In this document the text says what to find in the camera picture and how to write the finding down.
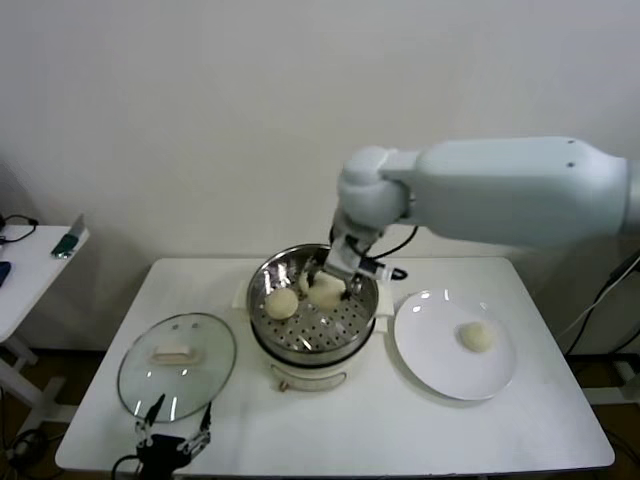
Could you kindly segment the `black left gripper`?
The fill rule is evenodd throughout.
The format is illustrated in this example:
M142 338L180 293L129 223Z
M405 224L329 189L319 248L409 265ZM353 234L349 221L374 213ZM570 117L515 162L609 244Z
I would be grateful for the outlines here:
M188 458L198 456L211 441L211 402L204 409L198 431L190 438L152 435L152 427L164 400L165 394L161 394L146 416L136 422L136 454L142 464L141 473L173 473L187 466Z

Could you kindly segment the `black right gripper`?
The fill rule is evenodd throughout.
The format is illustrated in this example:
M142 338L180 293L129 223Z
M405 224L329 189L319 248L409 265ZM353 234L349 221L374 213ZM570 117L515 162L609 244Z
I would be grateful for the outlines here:
M308 290L315 283L316 275L323 270L328 275L344 282L343 300L349 300L354 295L358 295L362 289L364 276L350 264L325 262L325 259L325 256L314 254L305 261L298 275L299 288Z

